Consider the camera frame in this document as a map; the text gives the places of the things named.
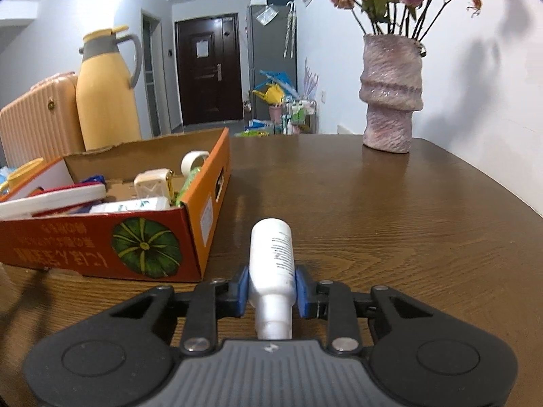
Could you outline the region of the white spray bottle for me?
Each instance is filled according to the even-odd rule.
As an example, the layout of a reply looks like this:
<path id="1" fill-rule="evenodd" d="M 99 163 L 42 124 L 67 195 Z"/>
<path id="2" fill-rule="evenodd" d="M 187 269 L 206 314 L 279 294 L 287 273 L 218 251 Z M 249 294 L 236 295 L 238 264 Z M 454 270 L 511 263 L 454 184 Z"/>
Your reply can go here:
<path id="1" fill-rule="evenodd" d="M 296 268 L 292 231 L 281 219 L 258 221 L 251 230 L 248 301 L 260 340 L 292 338 Z"/>

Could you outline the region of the green spray bottle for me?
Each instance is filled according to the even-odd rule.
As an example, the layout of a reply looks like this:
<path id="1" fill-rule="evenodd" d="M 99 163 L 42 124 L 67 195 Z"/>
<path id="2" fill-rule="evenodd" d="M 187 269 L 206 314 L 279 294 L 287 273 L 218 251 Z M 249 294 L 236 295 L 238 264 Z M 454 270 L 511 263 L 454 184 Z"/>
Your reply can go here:
<path id="1" fill-rule="evenodd" d="M 186 177 L 181 190 L 177 192 L 177 195 L 175 197 L 174 204 L 178 207 L 180 207 L 182 204 L 185 203 L 185 196 L 190 190 L 191 184 L 194 182 L 196 177 L 199 175 L 199 172 L 201 172 L 202 169 L 200 167 L 195 167 L 192 170 L 190 170 L 188 176 Z"/>

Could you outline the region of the cream plug adapter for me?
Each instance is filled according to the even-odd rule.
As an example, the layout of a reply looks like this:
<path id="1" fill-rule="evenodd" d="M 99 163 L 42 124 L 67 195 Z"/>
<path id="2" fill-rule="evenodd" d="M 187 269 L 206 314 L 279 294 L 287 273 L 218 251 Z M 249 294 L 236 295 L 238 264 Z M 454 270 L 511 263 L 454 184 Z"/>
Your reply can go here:
<path id="1" fill-rule="evenodd" d="M 175 196 L 172 179 L 173 172 L 168 168 L 142 172 L 133 180 L 136 197 L 165 197 L 172 203 Z"/>

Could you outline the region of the white tape roll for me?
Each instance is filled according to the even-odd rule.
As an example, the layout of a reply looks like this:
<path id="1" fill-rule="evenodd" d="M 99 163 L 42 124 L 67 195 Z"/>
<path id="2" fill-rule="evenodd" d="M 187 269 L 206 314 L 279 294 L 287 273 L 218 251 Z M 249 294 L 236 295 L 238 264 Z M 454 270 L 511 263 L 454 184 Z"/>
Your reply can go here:
<path id="1" fill-rule="evenodd" d="M 201 168 L 209 157 L 207 151 L 190 151 L 181 159 L 180 170 L 181 175 L 187 177 L 195 168 Z"/>

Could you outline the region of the red lint brush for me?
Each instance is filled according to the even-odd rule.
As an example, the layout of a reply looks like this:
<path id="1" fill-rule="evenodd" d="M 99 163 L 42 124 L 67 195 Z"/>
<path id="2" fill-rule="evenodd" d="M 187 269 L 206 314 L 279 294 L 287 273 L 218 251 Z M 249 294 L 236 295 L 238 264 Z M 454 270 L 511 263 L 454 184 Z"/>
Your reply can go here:
<path id="1" fill-rule="evenodd" d="M 106 197 L 107 188 L 101 183 L 82 184 L 43 192 L 40 195 L 8 200 L 1 203 L 1 219 L 32 216 L 43 212 L 73 208 Z"/>

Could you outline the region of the red cardboard box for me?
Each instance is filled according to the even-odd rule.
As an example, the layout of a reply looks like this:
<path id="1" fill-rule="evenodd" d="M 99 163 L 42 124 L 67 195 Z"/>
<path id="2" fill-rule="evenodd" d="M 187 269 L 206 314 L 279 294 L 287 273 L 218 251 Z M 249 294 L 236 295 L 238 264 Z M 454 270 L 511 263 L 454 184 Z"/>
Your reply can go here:
<path id="1" fill-rule="evenodd" d="M 186 179 L 180 164 L 190 151 L 210 153 L 180 207 Z M 147 170 L 173 172 L 168 210 L 90 214 L 92 206 L 136 197 L 133 180 Z M 230 177 L 230 139 L 224 129 L 172 134 L 62 157 L 36 172 L 1 203 L 70 188 L 103 175 L 102 200 L 32 216 L 1 219 L 1 260 L 13 267 L 66 269 L 103 278 L 197 282 L 203 278 Z"/>

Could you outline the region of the yellow thermos jug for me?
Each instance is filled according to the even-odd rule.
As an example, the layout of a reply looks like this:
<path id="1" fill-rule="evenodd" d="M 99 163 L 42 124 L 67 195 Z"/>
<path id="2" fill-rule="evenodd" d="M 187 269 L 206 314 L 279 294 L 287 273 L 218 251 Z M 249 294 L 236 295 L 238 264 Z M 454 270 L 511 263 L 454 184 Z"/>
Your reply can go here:
<path id="1" fill-rule="evenodd" d="M 126 25 L 84 36 L 75 99 L 88 152 L 142 139 L 134 90 L 143 68 L 140 39 Z"/>

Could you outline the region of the pink textured vase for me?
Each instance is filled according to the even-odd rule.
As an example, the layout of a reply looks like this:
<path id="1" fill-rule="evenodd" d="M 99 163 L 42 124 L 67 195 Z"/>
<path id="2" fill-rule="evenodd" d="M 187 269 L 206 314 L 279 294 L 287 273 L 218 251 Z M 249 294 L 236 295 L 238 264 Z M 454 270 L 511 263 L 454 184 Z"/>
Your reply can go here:
<path id="1" fill-rule="evenodd" d="M 366 103 L 363 144 L 386 153 L 408 153 L 412 114 L 423 109 L 422 45 L 394 34 L 364 38 L 359 99 Z"/>

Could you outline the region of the dark entrance door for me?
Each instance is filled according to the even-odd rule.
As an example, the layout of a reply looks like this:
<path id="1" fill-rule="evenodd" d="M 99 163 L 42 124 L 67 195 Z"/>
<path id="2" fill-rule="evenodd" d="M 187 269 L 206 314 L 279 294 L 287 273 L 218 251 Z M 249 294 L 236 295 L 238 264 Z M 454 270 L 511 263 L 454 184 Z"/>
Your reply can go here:
<path id="1" fill-rule="evenodd" d="M 187 19 L 174 28 L 183 124 L 241 120 L 238 16 Z"/>

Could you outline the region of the yellow ceramic mug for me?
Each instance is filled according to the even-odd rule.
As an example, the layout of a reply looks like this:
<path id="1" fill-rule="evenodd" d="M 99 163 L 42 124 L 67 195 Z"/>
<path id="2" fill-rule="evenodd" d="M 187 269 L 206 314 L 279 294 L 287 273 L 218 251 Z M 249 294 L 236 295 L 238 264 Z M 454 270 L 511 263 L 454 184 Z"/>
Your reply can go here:
<path id="1" fill-rule="evenodd" d="M 23 166 L 19 166 L 1 184 L 0 193 L 4 195 L 11 192 L 21 183 L 35 175 L 36 172 L 39 172 L 44 164 L 45 160 L 40 157 L 25 163 Z"/>

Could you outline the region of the pink ribbed suitcase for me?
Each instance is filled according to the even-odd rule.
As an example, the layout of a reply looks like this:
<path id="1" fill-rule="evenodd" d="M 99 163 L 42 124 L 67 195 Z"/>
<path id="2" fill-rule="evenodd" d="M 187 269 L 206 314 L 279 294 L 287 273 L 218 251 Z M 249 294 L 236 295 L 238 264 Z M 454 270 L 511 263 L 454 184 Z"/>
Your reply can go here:
<path id="1" fill-rule="evenodd" d="M 76 84 L 75 73 L 56 74 L 1 109 L 1 144 L 8 166 L 84 152 Z"/>

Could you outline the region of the grey refrigerator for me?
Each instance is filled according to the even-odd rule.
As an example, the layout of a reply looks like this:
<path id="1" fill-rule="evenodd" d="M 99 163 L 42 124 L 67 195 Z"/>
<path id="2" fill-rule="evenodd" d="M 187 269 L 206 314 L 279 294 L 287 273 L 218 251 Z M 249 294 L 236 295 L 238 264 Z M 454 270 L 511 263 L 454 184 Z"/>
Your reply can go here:
<path id="1" fill-rule="evenodd" d="M 285 73 L 294 88 L 297 88 L 297 55 L 296 42 L 294 52 L 288 49 L 284 54 L 284 43 L 287 38 L 288 14 L 291 7 L 288 5 L 270 5 L 277 15 L 266 25 L 257 20 L 267 5 L 250 5 L 248 7 L 248 67 L 249 67 L 249 94 L 254 119 L 270 119 L 268 104 L 253 90 L 266 91 L 266 75 L 268 73 Z"/>

